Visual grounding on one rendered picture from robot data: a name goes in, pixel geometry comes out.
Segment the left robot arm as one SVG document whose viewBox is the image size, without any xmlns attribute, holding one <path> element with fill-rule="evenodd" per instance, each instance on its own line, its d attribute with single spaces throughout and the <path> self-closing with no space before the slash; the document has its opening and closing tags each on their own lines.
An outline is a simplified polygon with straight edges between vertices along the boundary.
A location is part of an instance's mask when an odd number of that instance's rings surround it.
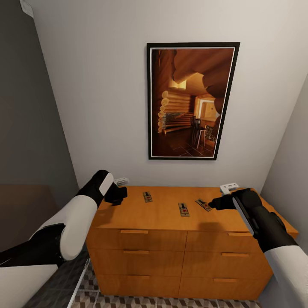
<svg viewBox="0 0 308 308">
<path fill-rule="evenodd" d="M 97 210 L 127 197 L 128 178 L 98 171 L 31 239 L 0 252 L 0 308 L 23 308 L 49 278 L 81 252 Z"/>
</svg>

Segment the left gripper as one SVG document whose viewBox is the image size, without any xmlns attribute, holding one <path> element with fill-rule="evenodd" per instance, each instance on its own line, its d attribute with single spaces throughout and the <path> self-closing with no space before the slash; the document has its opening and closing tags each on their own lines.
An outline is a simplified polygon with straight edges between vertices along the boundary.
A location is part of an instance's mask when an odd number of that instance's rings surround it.
<svg viewBox="0 0 308 308">
<path fill-rule="evenodd" d="M 121 186 L 121 187 L 117 186 L 114 194 L 105 196 L 105 201 L 106 202 L 113 202 L 114 200 L 123 199 L 127 196 L 128 196 L 127 195 L 127 188 L 123 187 L 123 186 Z"/>
</svg>

